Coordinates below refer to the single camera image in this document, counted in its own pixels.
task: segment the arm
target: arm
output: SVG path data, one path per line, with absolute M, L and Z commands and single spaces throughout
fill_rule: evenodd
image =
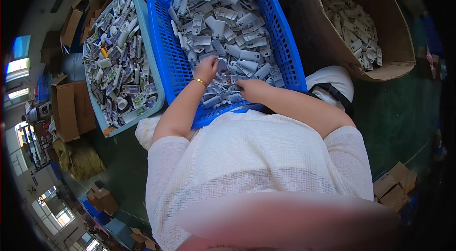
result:
M 244 99 L 260 103 L 277 114 L 291 117 L 315 129 L 324 139 L 334 130 L 355 127 L 352 119 L 339 108 L 322 100 L 287 89 L 275 88 L 260 80 L 242 80 L 236 83 L 244 88 Z
M 216 58 L 216 56 L 210 56 L 198 64 L 194 77 L 209 84 L 214 79 L 219 65 L 218 61 L 215 61 Z M 190 133 L 191 124 L 205 90 L 206 87 L 202 83 L 195 80 L 190 81 L 157 123 L 152 142 L 165 136 L 186 138 Z

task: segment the black bag strap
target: black bag strap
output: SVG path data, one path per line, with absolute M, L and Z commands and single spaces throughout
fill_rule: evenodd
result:
M 320 87 L 321 89 L 328 92 L 336 101 L 341 102 L 342 106 L 345 108 L 345 113 L 353 119 L 353 115 L 355 113 L 352 103 L 341 93 L 338 89 L 336 89 L 331 83 L 318 83 L 312 86 L 309 92 L 312 92 L 315 87 Z

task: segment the light blue plastic basket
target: light blue plastic basket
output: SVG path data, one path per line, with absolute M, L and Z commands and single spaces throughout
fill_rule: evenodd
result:
M 133 125 L 137 124 L 141 119 L 150 117 L 152 114 L 160 111 L 160 109 L 163 107 L 163 104 L 165 103 L 165 91 L 163 89 L 162 79 L 160 77 L 160 74 L 159 74 L 159 71 L 157 68 L 154 51 L 152 50 L 151 35 L 150 35 L 150 30 L 149 30 L 149 15 L 147 13 L 147 3 L 144 0 L 133 0 L 133 1 L 134 1 L 134 7 L 136 9 L 136 15 L 138 16 L 138 23 L 139 23 L 140 29 L 141 29 L 141 36 L 143 38 L 145 53 L 147 54 L 147 60 L 149 61 L 151 76 L 154 78 L 155 86 L 157 87 L 157 95 L 158 95 L 157 104 L 155 105 L 155 107 L 146 111 L 144 114 L 140 115 L 135 120 L 127 123 L 126 125 L 121 126 L 118 129 L 113 130 L 112 132 L 110 132 L 108 134 L 105 134 L 105 137 L 111 137 L 116 134 L 120 134 L 122 131 L 131 128 Z M 108 12 L 108 9 L 110 9 L 111 4 L 109 4 L 109 6 L 106 7 L 106 9 L 103 11 L 103 13 L 101 13 L 101 15 L 97 18 L 96 22 L 99 22 L 101 20 L 102 16 Z M 86 42 L 84 42 L 83 52 L 84 52 L 84 54 L 86 52 Z M 94 108 L 95 116 L 97 118 L 98 124 L 100 125 L 100 129 L 104 132 L 105 129 L 108 128 L 108 126 L 106 125 L 105 117 L 103 116 L 103 111 L 100 108 L 100 104 L 97 103 L 96 98 L 91 93 L 92 90 L 90 88 L 90 84 L 88 83 L 87 72 L 85 73 L 85 75 L 86 75 L 87 87 L 90 92 L 89 93 L 90 101 L 92 102 L 92 107 Z
M 147 0 L 151 17 L 151 37 L 154 40 L 153 47 L 168 103 L 176 98 L 193 77 L 187 57 L 183 53 L 179 41 L 174 38 L 171 18 L 168 15 L 170 2 L 171 0 Z M 307 91 L 298 49 L 279 2 L 277 0 L 257 0 L 257 2 L 271 36 L 274 57 L 282 72 L 285 87 L 291 90 Z M 209 110 L 203 109 L 200 104 L 192 128 L 206 126 L 224 112 L 246 112 L 247 108 L 235 109 L 247 104 L 250 103 L 243 101 Z

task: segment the pile of plastic parts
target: pile of plastic parts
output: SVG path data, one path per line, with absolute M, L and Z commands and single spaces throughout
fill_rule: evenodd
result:
M 352 0 L 324 0 L 326 16 L 359 60 L 364 71 L 382 66 L 382 49 L 377 45 L 375 24 L 360 4 Z
M 157 88 L 133 0 L 114 0 L 85 46 L 88 82 L 108 127 L 119 128 L 155 106 Z
M 168 13 L 174 36 L 192 72 L 206 57 L 219 60 L 203 95 L 206 109 L 243 101 L 237 80 L 265 80 L 284 88 L 257 0 L 172 0 Z

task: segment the green floor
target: green floor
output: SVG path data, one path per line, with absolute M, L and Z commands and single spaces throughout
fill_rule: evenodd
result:
M 426 43 L 423 25 L 412 20 L 404 9 L 403 13 L 416 52 Z M 389 170 L 398 161 L 425 176 L 438 127 L 440 82 L 421 79 L 415 68 L 402 78 L 383 83 L 353 83 L 354 121 L 364 136 L 372 176 Z M 144 206 L 147 152 L 138 144 L 135 128 L 110 139 L 105 139 L 98 127 L 86 134 L 106 171 L 84 183 L 68 175 L 65 179 L 76 196 L 86 193 L 92 182 L 105 187 L 120 205 L 115 214 L 118 219 L 128 226 L 150 230 Z

